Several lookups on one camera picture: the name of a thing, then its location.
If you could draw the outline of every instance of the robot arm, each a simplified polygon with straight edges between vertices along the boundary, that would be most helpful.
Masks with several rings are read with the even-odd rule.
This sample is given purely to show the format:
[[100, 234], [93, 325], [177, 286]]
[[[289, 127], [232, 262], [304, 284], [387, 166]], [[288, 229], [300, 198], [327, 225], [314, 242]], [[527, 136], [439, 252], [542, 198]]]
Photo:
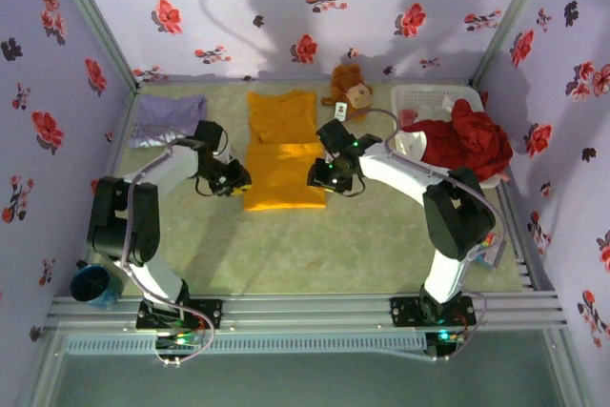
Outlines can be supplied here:
[[[179, 139], [154, 161], [123, 178], [106, 176], [99, 180], [91, 209], [87, 236], [89, 246], [114, 263], [119, 263], [127, 230], [127, 220], [117, 213], [127, 209], [128, 189], [142, 171], [133, 190], [131, 246], [127, 262], [132, 274], [153, 294], [172, 303], [188, 302], [188, 287], [157, 250], [160, 243], [159, 201], [179, 183], [205, 179], [212, 194], [242, 193], [252, 184], [248, 172], [230, 155], [225, 145], [218, 150], [222, 128], [209, 121], [199, 122], [193, 136]], [[152, 296], [154, 308], [167, 309]]]
[[[423, 206], [428, 235], [436, 250], [419, 292], [419, 304], [426, 321], [442, 322], [461, 294], [460, 285], [471, 261], [469, 253], [496, 225], [493, 213], [470, 194], [424, 172], [445, 175], [444, 169], [423, 163], [417, 168], [399, 161], [386, 152], [378, 137], [366, 134], [356, 139], [336, 119], [317, 134], [332, 160], [316, 160], [308, 176], [310, 186], [344, 193], [351, 190], [352, 177], [357, 175], [385, 183]], [[449, 175], [482, 194], [472, 171], [462, 168]]]

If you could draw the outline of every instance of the stuffed animal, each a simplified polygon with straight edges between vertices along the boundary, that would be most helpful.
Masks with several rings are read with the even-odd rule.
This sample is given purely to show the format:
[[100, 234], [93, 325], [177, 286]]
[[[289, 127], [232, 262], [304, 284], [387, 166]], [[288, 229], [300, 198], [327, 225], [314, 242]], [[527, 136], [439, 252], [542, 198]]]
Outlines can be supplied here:
[[347, 104], [347, 116], [354, 112], [371, 107], [373, 88], [364, 84], [358, 64], [346, 66], [341, 64], [333, 70], [331, 78], [331, 96], [322, 97], [322, 105], [334, 105], [336, 102]]

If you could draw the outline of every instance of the blue cup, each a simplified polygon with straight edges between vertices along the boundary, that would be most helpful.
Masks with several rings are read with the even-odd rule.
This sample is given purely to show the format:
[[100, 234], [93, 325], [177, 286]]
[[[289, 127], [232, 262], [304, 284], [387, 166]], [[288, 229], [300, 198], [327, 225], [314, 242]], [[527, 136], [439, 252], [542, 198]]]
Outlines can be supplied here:
[[101, 264], [83, 267], [70, 283], [70, 294], [79, 302], [107, 308], [121, 297], [123, 283]]

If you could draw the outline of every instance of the purple cloth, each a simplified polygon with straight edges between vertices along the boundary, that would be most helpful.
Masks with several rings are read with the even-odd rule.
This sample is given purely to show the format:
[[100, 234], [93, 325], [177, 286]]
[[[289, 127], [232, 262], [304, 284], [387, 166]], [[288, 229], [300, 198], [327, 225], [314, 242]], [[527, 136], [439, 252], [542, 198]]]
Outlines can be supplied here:
[[131, 148], [160, 147], [183, 136], [178, 132], [193, 135], [199, 120], [206, 117], [206, 108], [207, 101], [202, 94], [180, 99], [140, 95], [129, 145]]

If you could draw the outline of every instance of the floral wallpaper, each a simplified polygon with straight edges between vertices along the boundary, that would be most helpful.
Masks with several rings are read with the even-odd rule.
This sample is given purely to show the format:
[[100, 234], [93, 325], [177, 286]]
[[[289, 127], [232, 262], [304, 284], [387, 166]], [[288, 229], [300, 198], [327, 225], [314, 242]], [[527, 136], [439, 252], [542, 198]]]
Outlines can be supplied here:
[[483, 77], [522, 224], [559, 292], [596, 405], [610, 397], [610, 4], [529, 0]]
[[128, 89], [72, 0], [0, 0], [0, 405], [82, 255]]
[[145, 70], [169, 80], [328, 78], [345, 59], [367, 78], [466, 79], [511, 0], [94, 1], [136, 79], [158, 82]]

